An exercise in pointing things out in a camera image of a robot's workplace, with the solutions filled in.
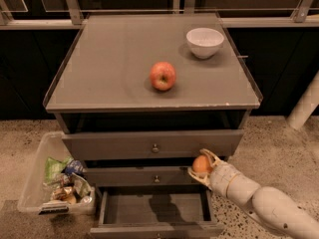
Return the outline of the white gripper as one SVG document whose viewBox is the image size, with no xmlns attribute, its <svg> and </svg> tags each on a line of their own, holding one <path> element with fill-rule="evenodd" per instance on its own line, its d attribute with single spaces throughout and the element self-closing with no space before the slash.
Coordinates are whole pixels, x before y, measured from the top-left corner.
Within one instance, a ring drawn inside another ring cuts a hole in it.
<svg viewBox="0 0 319 239">
<path fill-rule="evenodd" d="M 195 172 L 191 167 L 187 169 L 188 174 L 197 182 L 211 187 L 211 190 L 229 199 L 239 207 L 245 206 L 260 185 L 246 177 L 233 165 L 221 161 L 212 151 L 202 148 L 199 151 L 208 158 L 208 163 L 213 168 L 212 173 Z"/>
</svg>

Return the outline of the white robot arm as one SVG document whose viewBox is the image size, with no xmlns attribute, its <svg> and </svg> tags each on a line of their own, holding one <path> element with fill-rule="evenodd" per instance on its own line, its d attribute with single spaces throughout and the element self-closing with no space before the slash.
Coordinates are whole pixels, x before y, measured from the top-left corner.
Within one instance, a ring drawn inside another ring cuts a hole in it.
<svg viewBox="0 0 319 239">
<path fill-rule="evenodd" d="M 319 222 L 277 188 L 261 186 L 208 149 L 187 169 L 188 174 L 213 193 L 237 207 L 272 233 L 293 239 L 319 239 Z"/>
</svg>

